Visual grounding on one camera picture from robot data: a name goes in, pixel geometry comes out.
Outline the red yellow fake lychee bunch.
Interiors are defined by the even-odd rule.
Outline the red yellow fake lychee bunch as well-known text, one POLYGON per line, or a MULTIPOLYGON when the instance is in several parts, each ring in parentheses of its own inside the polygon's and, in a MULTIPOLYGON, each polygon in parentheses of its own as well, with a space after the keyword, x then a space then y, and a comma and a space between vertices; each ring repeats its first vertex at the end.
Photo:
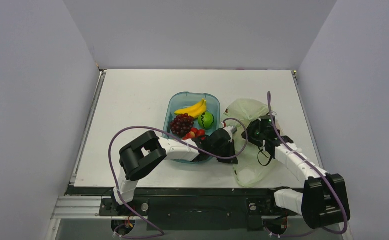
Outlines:
POLYGON ((205 129, 193 127, 191 131, 189 131, 182 139, 188 140, 188 139, 200 138, 201 140, 204 140, 206 137, 207 135, 205 129))

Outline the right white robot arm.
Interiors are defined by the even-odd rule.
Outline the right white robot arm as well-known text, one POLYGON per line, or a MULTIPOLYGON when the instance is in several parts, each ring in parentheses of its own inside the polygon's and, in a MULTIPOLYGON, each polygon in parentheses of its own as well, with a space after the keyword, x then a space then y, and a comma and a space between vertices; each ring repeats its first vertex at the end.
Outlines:
POLYGON ((261 116, 241 136, 285 165, 303 184, 303 191, 278 189, 264 200, 265 209, 272 214, 282 209, 295 212, 311 229, 348 222, 351 213, 344 178, 310 162, 290 137, 280 134, 274 123, 274 116, 261 116))

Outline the green striped fake watermelon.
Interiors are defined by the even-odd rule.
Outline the green striped fake watermelon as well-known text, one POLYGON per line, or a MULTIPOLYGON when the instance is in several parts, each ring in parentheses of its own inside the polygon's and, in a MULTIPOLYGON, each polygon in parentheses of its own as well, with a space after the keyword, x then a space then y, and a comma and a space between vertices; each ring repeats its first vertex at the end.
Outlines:
POLYGON ((215 116, 211 112, 204 112, 197 118, 198 124, 202 129, 209 130, 215 122, 215 116))

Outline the light green plastic bag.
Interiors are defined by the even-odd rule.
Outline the light green plastic bag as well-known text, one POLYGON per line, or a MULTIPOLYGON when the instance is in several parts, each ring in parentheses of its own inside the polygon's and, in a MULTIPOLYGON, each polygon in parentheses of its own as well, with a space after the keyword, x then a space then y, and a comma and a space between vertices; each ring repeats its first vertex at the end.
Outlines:
MULTIPOLYGON (((258 100, 239 98, 231 103, 222 115, 222 119, 235 118, 248 127, 260 117, 268 115, 268 105, 258 100)), ((260 153, 262 147, 248 143, 241 155, 237 157, 238 164, 233 165, 237 183, 245 188, 258 186, 259 182, 268 177, 278 166, 278 161, 269 160, 267 152, 260 153)))

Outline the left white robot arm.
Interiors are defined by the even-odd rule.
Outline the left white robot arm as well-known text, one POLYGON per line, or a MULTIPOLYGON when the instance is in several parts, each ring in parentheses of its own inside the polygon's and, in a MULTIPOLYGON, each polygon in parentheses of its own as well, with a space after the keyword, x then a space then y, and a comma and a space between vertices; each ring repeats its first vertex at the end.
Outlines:
POLYGON ((112 209, 126 215, 132 208, 138 181, 148 176, 162 161, 201 163, 217 158, 220 163, 238 164, 234 135, 235 126, 215 130, 186 140, 158 137, 150 128, 119 151, 120 174, 113 190, 112 209))

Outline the yellow fake fruit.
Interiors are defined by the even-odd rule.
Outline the yellow fake fruit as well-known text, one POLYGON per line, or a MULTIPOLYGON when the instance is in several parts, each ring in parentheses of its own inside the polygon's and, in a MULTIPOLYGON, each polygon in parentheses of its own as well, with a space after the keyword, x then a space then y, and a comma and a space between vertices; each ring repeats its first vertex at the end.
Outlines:
POLYGON ((188 116, 197 119, 206 111, 207 111, 207 100, 203 98, 200 102, 196 103, 195 105, 176 110, 174 114, 177 116, 187 114, 188 116))

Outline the teal plastic tub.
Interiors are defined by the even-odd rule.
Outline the teal plastic tub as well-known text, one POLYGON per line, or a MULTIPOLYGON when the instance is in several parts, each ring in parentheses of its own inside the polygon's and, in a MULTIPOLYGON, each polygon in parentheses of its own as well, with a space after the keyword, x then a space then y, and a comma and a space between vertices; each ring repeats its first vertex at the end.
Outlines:
POLYGON ((190 131, 192 128, 196 128, 198 130, 203 129, 203 132, 205 132, 206 135, 211 135, 220 127, 219 114, 221 113, 221 104, 215 96, 208 93, 180 92, 174 95, 170 99, 168 104, 163 130, 178 137, 179 139, 183 139, 187 135, 188 131, 183 135, 177 134, 176 132, 172 131, 171 122, 177 117, 175 112, 180 109, 185 109, 194 106, 202 99, 206 100, 206 111, 214 116, 215 122, 211 125, 210 128, 205 128, 201 124, 199 124, 198 119, 195 118, 193 120, 194 123, 192 127, 188 128, 187 130, 190 131))

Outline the red fake grape bunch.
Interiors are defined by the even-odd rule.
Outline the red fake grape bunch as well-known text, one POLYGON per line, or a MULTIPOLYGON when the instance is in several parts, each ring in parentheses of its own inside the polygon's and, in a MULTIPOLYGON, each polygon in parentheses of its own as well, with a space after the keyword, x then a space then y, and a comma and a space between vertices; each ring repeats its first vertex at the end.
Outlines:
POLYGON ((188 113, 177 115, 169 124, 171 133, 180 138, 185 137, 193 128, 194 120, 188 113))

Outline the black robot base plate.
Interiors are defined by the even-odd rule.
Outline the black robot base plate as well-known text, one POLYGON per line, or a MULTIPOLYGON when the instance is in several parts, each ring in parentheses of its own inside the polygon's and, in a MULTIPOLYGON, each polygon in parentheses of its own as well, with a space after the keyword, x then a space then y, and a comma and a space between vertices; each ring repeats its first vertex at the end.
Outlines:
POLYGON ((303 218, 277 207, 270 188, 146 188, 136 189, 128 206, 118 206, 110 187, 69 186, 72 197, 99 197, 97 217, 110 217, 111 228, 120 234, 150 220, 147 230, 227 231, 271 230, 297 235, 310 231, 303 218))

